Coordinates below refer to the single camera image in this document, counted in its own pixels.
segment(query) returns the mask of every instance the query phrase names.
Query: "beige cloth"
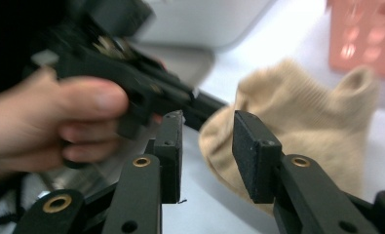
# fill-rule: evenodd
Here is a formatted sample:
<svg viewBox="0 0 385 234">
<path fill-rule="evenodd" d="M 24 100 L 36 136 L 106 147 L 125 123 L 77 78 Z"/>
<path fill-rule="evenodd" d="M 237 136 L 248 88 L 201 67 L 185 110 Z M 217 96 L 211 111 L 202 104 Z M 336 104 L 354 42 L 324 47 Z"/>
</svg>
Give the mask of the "beige cloth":
<svg viewBox="0 0 385 234">
<path fill-rule="evenodd" d="M 377 97 L 378 82 L 369 68 L 354 69 L 329 90 L 295 62 L 284 60 L 245 78 L 235 103 L 205 123 L 199 145 L 216 177 L 252 203 L 232 155 L 234 110 L 245 110 L 262 120 L 285 154 L 316 160 L 342 190 L 360 197 L 367 130 Z M 271 205 L 256 206 L 272 212 Z"/>
</svg>

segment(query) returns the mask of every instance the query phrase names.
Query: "brass screw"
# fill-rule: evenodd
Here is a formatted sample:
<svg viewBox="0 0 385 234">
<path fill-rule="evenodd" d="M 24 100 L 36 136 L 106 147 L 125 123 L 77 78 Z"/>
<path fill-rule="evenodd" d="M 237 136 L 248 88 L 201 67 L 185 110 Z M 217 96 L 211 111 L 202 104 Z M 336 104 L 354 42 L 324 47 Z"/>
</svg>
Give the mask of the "brass screw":
<svg viewBox="0 0 385 234">
<path fill-rule="evenodd" d="M 310 161 L 301 157 L 292 158 L 291 161 L 295 166 L 301 168 L 308 168 L 311 165 Z"/>
<path fill-rule="evenodd" d="M 48 214 L 61 212 L 71 204 L 71 197 L 68 194 L 60 194 L 51 198 L 43 206 L 43 211 Z"/>
<path fill-rule="evenodd" d="M 134 165 L 138 168 L 146 167 L 150 164 L 150 159 L 148 158 L 136 158 L 134 159 Z"/>
</svg>

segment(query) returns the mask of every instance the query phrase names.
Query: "pink basket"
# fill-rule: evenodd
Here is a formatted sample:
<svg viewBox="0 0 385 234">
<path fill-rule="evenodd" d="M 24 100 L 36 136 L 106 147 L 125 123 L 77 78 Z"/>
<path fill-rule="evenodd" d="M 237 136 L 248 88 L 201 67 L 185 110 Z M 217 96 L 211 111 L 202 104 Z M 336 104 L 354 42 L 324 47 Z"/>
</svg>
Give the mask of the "pink basket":
<svg viewBox="0 0 385 234">
<path fill-rule="evenodd" d="M 331 0 L 329 65 L 372 66 L 385 75 L 385 0 Z"/>
</svg>

